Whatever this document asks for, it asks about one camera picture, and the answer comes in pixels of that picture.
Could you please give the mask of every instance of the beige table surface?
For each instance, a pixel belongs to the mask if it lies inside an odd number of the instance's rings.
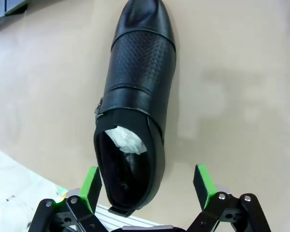
[[[69,189],[97,164],[94,109],[125,3],[45,0],[0,26],[0,149]],[[166,170],[134,215],[187,228],[204,163],[235,196],[256,194],[273,231],[290,231],[290,0],[165,5],[178,57]],[[99,203],[109,205],[104,190]]]

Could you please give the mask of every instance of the screw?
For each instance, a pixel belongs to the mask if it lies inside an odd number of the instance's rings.
[[[52,205],[52,202],[51,201],[47,201],[45,205],[46,205],[46,207],[50,207]]]
[[[224,200],[224,199],[226,199],[226,196],[221,193],[221,194],[219,194],[219,199]]]
[[[244,199],[245,199],[245,201],[247,201],[247,202],[251,201],[251,197],[249,197],[248,195],[246,195],[246,196],[244,197]]]
[[[77,202],[77,198],[76,197],[73,197],[72,199],[71,199],[71,203],[72,204],[75,204]]]

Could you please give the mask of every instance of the shoe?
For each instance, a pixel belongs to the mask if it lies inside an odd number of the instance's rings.
[[[129,0],[112,43],[104,96],[96,109],[94,145],[110,212],[128,217],[158,192],[164,173],[164,131],[176,51],[161,0]],[[122,130],[129,152],[110,136]],[[134,142],[142,143],[139,150]]]

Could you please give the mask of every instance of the white tissue paper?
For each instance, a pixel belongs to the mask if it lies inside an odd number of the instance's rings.
[[[124,153],[140,155],[147,151],[140,137],[124,127],[117,126],[114,129],[106,130],[105,133],[112,139],[119,150]]]

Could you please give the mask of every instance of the black object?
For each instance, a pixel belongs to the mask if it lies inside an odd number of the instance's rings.
[[[24,13],[28,3],[29,0],[0,0],[0,20],[4,16]]]
[[[101,190],[101,180],[93,178],[90,186],[90,194],[98,194]],[[33,217],[29,232],[74,232],[71,225],[76,225],[78,232],[106,232],[106,228],[100,223],[94,215],[97,201],[90,201],[85,204],[78,196],[71,196],[60,203],[55,203],[51,199],[44,199],[39,203],[36,213]],[[270,227],[266,221],[260,203],[253,194],[244,194],[239,199],[225,192],[217,192],[212,196],[197,216],[191,226],[186,230],[173,227],[123,227],[113,232],[214,232],[220,222],[230,222],[236,232],[270,232]]]
[[[161,0],[129,0],[116,29],[94,145],[110,212],[127,217],[156,195],[164,173],[164,131],[176,53]],[[147,151],[125,154],[105,133],[121,126]]]

